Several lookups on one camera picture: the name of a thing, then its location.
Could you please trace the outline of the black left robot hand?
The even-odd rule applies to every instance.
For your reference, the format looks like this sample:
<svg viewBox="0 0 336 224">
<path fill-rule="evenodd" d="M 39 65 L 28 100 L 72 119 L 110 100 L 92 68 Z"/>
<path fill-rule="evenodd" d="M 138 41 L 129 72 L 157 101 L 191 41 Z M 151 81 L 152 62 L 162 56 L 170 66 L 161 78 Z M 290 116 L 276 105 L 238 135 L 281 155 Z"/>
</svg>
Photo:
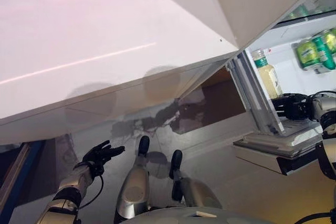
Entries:
<svg viewBox="0 0 336 224">
<path fill-rule="evenodd" d="M 83 157 L 82 162 L 89 166 L 92 178 L 104 173 L 104 165 L 113 157 L 122 154 L 125 146 L 112 147 L 110 141 L 104 141 L 94 146 Z"/>
</svg>

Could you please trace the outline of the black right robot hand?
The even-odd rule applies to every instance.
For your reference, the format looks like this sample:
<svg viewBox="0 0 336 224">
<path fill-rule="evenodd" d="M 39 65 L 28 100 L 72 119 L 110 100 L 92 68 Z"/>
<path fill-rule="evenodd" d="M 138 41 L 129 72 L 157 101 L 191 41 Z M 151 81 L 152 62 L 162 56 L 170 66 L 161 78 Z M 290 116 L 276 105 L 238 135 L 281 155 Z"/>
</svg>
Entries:
<svg viewBox="0 0 336 224">
<path fill-rule="evenodd" d="M 311 98 L 308 95 L 285 93 L 271 101 L 279 117 L 290 120 L 313 119 Z"/>
</svg>

